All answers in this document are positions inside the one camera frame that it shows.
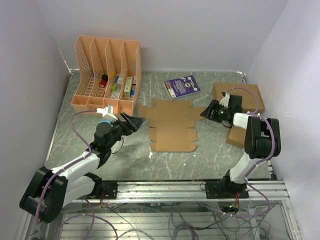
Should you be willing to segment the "brown cardboard box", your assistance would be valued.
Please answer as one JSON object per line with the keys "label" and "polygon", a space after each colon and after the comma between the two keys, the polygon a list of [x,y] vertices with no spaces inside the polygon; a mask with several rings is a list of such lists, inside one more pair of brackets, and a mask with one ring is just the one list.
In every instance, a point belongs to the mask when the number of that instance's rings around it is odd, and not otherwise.
{"label": "brown cardboard box", "polygon": [[203,120],[204,106],[192,100],[160,100],[141,105],[138,116],[149,122],[150,148],[155,152],[193,152],[198,140],[196,121]]}

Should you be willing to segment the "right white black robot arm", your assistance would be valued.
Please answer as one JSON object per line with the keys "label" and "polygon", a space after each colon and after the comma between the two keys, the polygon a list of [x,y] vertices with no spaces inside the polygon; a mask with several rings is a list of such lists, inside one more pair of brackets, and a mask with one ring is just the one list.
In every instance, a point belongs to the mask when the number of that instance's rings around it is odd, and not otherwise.
{"label": "right white black robot arm", "polygon": [[227,104],[214,99],[200,116],[219,124],[228,122],[232,127],[244,129],[244,154],[213,189],[226,198],[236,194],[245,197],[245,180],[248,176],[260,163],[277,157],[281,152],[280,123],[276,118],[265,118],[258,113],[243,113],[240,95],[224,92],[223,96]]}

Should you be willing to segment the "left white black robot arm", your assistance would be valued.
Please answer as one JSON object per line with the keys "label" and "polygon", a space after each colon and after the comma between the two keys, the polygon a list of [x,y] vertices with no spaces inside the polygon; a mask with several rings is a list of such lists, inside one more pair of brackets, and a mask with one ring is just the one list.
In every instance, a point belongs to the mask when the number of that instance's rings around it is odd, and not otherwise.
{"label": "left white black robot arm", "polygon": [[109,114],[95,129],[93,141],[76,159],[61,166],[39,168],[33,175],[19,202],[19,208],[33,215],[36,221],[52,222],[63,207],[88,196],[98,198],[102,193],[102,179],[92,171],[102,167],[112,155],[112,147],[137,132],[144,117],[121,113],[122,119]]}

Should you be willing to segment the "small folded cardboard box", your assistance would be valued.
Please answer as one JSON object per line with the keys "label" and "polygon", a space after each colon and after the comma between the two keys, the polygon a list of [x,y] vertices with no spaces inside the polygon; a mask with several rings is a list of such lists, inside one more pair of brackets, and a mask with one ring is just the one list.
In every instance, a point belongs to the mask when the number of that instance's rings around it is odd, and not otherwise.
{"label": "small folded cardboard box", "polygon": [[228,130],[225,142],[237,148],[243,149],[244,143],[245,143],[245,137],[246,137],[245,129],[237,126],[232,126],[232,128]]}

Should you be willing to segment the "large folded cardboard box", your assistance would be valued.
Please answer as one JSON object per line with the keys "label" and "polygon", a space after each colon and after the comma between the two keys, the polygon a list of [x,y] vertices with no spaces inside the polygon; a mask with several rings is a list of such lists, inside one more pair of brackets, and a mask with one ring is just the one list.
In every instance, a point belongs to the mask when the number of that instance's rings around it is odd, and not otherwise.
{"label": "large folded cardboard box", "polygon": [[260,94],[260,90],[256,84],[243,84],[243,83],[225,83],[216,82],[212,88],[213,98],[217,101],[222,100],[222,92],[230,95],[242,96],[242,112],[262,113],[265,106]]}

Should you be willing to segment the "white green carton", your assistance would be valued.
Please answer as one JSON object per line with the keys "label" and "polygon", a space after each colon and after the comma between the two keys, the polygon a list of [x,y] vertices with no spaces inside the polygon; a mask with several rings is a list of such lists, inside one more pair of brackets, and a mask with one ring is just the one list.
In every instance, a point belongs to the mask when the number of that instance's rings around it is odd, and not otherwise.
{"label": "white green carton", "polygon": [[131,97],[132,84],[133,84],[133,78],[131,76],[128,76],[125,80],[125,85],[123,89],[123,94],[125,98]]}

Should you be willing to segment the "green cube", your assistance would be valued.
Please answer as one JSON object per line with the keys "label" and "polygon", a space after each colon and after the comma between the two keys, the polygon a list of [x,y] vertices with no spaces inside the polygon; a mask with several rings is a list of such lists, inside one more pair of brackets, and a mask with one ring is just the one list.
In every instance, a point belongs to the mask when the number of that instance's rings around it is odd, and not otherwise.
{"label": "green cube", "polygon": [[113,85],[112,87],[111,87],[111,91],[112,92],[115,92],[117,90],[117,86],[116,85]]}

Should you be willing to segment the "purple book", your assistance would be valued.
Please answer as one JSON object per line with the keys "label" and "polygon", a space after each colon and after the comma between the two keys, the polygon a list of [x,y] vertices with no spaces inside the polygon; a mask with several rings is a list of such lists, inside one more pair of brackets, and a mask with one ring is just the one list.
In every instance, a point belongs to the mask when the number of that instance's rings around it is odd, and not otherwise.
{"label": "purple book", "polygon": [[171,100],[199,93],[201,91],[200,86],[193,75],[166,80],[163,85]]}

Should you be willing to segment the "red black bottle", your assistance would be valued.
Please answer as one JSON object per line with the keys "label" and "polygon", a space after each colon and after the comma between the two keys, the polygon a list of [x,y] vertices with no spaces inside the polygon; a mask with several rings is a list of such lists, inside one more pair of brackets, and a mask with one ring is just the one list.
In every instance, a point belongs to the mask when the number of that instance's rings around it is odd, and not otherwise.
{"label": "red black bottle", "polygon": [[108,75],[107,74],[103,74],[101,76],[101,80],[100,80],[99,86],[101,88],[105,88],[107,83],[108,83],[108,80],[109,80]]}

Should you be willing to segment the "pink plastic file organizer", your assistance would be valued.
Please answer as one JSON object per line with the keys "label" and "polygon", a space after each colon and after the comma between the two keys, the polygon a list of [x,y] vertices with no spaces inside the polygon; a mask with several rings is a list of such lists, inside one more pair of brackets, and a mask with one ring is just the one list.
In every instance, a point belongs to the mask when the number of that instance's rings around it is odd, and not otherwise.
{"label": "pink plastic file organizer", "polygon": [[[94,36],[79,36],[75,43],[80,83],[71,105],[76,112],[113,106],[113,113],[132,116],[138,103],[142,83],[140,42]],[[100,87],[103,74],[108,75],[105,88]],[[129,98],[124,97],[127,77],[132,77]]]}

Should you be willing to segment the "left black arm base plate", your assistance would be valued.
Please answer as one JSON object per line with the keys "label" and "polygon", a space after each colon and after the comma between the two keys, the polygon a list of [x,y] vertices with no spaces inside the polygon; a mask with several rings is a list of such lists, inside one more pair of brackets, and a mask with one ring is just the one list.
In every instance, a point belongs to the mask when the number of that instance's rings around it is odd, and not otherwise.
{"label": "left black arm base plate", "polygon": [[99,197],[102,200],[115,200],[118,194],[118,183],[116,181],[103,180],[101,183]]}

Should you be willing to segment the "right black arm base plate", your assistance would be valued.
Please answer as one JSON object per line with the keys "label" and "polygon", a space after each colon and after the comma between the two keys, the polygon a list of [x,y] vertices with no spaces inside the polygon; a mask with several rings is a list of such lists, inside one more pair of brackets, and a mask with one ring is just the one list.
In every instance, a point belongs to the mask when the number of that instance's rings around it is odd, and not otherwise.
{"label": "right black arm base plate", "polygon": [[223,183],[220,180],[205,181],[204,191],[206,199],[235,199],[236,194],[240,199],[249,198],[247,185],[234,182]]}

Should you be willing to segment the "aluminium rail frame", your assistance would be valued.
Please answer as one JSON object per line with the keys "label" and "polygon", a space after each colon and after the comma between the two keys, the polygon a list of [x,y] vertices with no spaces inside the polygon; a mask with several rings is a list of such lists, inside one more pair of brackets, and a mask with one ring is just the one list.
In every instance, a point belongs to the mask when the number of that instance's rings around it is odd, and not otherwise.
{"label": "aluminium rail frame", "polygon": [[302,239],[282,180],[251,181],[242,199],[206,199],[206,181],[114,181],[116,199],[82,196],[49,223],[23,214],[16,239]]}

